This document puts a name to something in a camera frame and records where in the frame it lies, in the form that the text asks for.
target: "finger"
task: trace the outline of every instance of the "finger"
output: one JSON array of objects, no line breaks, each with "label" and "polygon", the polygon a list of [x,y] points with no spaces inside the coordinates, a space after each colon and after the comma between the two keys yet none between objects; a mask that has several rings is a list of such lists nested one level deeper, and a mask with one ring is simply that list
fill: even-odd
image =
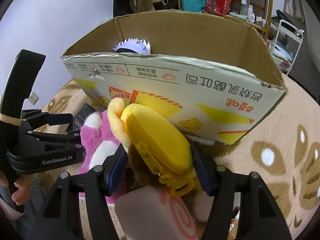
[{"label": "finger", "polygon": [[31,190],[28,187],[21,187],[12,194],[12,200],[19,206],[29,201]]},{"label": "finger", "polygon": [[12,200],[19,206],[27,203],[31,194],[33,175],[21,175],[16,179],[14,185],[18,188],[16,192],[12,194]]},{"label": "finger", "polygon": [[17,188],[20,188],[20,187],[31,187],[32,179],[33,179],[33,175],[32,174],[21,175],[16,179],[16,181],[14,182],[14,185]]},{"label": "finger", "polygon": [[8,180],[2,171],[0,171],[0,185],[4,187],[9,187]]}]

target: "electrical outlet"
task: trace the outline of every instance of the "electrical outlet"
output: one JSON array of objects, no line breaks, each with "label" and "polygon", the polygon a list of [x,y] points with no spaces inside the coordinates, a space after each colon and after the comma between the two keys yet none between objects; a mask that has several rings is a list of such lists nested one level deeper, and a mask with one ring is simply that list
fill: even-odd
[{"label": "electrical outlet", "polygon": [[32,105],[35,105],[36,102],[39,100],[39,97],[34,93],[34,92],[31,92],[29,98],[28,98],[28,101],[32,104]]}]

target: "screw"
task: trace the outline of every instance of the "screw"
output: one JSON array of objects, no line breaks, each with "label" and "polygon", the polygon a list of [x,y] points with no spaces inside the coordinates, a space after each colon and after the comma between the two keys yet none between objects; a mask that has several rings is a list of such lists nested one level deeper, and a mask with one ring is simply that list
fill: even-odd
[{"label": "screw", "polygon": [[253,177],[254,179],[257,179],[257,178],[259,178],[259,173],[253,171],[253,172],[251,172],[251,177]]},{"label": "screw", "polygon": [[63,173],[60,174],[60,178],[62,178],[62,179],[65,179],[68,176],[69,176],[69,173],[67,173],[67,172],[63,172]]},{"label": "screw", "polygon": [[102,171],[102,166],[101,166],[101,165],[95,166],[95,167],[93,168],[93,170],[94,170],[95,172],[100,172],[100,171]]},{"label": "screw", "polygon": [[224,172],[225,170],[226,170],[225,166],[223,166],[223,165],[218,165],[217,166],[217,171]]}]

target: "chinese characters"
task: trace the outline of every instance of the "chinese characters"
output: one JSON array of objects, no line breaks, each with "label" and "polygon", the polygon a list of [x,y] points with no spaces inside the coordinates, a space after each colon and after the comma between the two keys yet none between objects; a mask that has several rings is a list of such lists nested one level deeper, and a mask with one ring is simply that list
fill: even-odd
[{"label": "chinese characters", "polygon": [[99,64],[99,67],[101,68],[102,71],[105,72],[114,72],[111,65],[107,65],[107,64]]},{"label": "chinese characters", "polygon": [[156,78],[156,70],[154,68],[136,67],[139,76],[154,77]]},{"label": "chinese characters", "polygon": [[83,70],[89,69],[86,64],[78,64],[78,65]]},{"label": "chinese characters", "polygon": [[201,85],[207,88],[213,88],[217,91],[226,91],[232,95],[238,95],[243,98],[248,98],[249,100],[259,102],[262,98],[262,94],[242,88],[240,86],[234,86],[233,84],[227,84],[226,82],[215,80],[206,77],[197,77],[187,74],[186,82],[192,85]]},{"label": "chinese characters", "polygon": [[248,106],[248,103],[238,103],[232,98],[227,98],[226,106],[234,106],[237,107],[237,109],[239,109],[240,111],[246,111],[248,113],[251,113],[251,111],[253,110],[253,107]]},{"label": "chinese characters", "polygon": [[75,68],[72,63],[65,63],[64,65],[65,65],[67,68]]}]

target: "wall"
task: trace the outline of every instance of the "wall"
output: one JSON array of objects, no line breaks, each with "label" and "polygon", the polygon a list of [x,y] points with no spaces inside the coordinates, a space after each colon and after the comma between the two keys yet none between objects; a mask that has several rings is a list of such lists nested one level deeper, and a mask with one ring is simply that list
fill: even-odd
[{"label": "wall", "polygon": [[33,86],[43,108],[71,76],[62,64],[63,52],[107,17],[113,0],[14,0],[0,21],[0,93],[21,49],[46,55]]}]

